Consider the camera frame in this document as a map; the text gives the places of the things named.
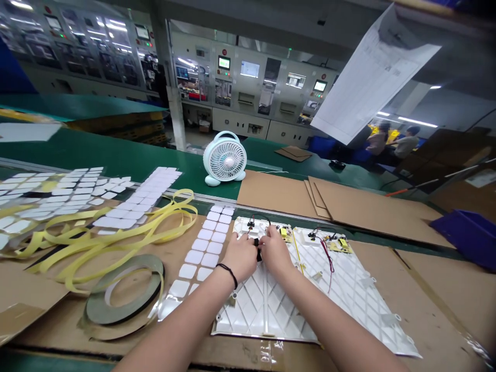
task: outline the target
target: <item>black wristband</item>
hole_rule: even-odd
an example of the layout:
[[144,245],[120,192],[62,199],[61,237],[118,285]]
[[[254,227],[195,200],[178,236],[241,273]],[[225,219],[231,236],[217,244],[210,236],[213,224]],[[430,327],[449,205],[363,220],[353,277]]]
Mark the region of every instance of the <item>black wristband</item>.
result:
[[220,266],[224,270],[229,271],[229,274],[231,274],[232,279],[234,280],[234,290],[238,289],[238,281],[236,280],[236,277],[232,273],[233,271],[229,267],[225,266],[223,263],[218,263],[215,267],[217,267],[217,266]]

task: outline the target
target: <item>purple bin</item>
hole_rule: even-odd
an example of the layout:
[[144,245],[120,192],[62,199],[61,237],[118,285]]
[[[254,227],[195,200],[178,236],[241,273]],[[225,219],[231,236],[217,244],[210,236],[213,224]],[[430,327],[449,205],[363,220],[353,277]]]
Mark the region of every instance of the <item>purple bin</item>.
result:
[[496,225],[478,213],[455,209],[432,221],[434,230],[469,261],[496,271]]

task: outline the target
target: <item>hanging document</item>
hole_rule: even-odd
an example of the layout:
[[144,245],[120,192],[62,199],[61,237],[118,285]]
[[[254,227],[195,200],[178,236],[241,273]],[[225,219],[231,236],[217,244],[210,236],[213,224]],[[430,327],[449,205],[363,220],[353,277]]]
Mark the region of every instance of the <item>hanging document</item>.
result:
[[367,31],[311,125],[347,145],[440,48],[409,32],[392,4]]

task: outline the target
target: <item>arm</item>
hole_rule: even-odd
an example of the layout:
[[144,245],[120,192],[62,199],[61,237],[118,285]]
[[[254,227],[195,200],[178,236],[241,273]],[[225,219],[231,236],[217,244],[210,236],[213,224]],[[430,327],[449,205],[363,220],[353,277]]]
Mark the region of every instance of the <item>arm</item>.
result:
[[310,324],[338,370],[408,371],[383,343],[294,267],[275,226],[270,226],[258,247],[270,273]]
[[[257,268],[254,240],[233,233],[222,263],[231,268],[238,283]],[[148,334],[114,372],[186,371],[196,347],[234,290],[231,274],[216,267],[195,291]]]

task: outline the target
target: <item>diamond pattern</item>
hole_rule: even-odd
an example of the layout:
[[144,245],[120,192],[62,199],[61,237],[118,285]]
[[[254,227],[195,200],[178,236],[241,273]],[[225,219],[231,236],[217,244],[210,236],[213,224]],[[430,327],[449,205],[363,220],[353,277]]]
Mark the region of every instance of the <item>diamond pattern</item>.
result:
[[[253,230],[247,229],[247,218],[237,218],[234,231],[250,233],[253,238],[265,234],[268,223],[255,220]],[[391,314],[374,279],[363,268],[354,254],[328,250],[333,261],[334,273],[320,240],[308,237],[311,230],[295,228],[292,231],[295,243],[288,243],[291,259],[303,274],[339,307],[366,328],[393,353],[420,357],[413,340],[395,322],[386,325],[381,318]],[[328,232],[319,231],[324,238]],[[214,325],[212,334],[232,334],[266,338],[283,338],[302,342],[318,343],[317,337],[305,319],[298,313],[291,300],[262,262],[257,270],[237,290],[235,306],[224,306],[220,320]]]

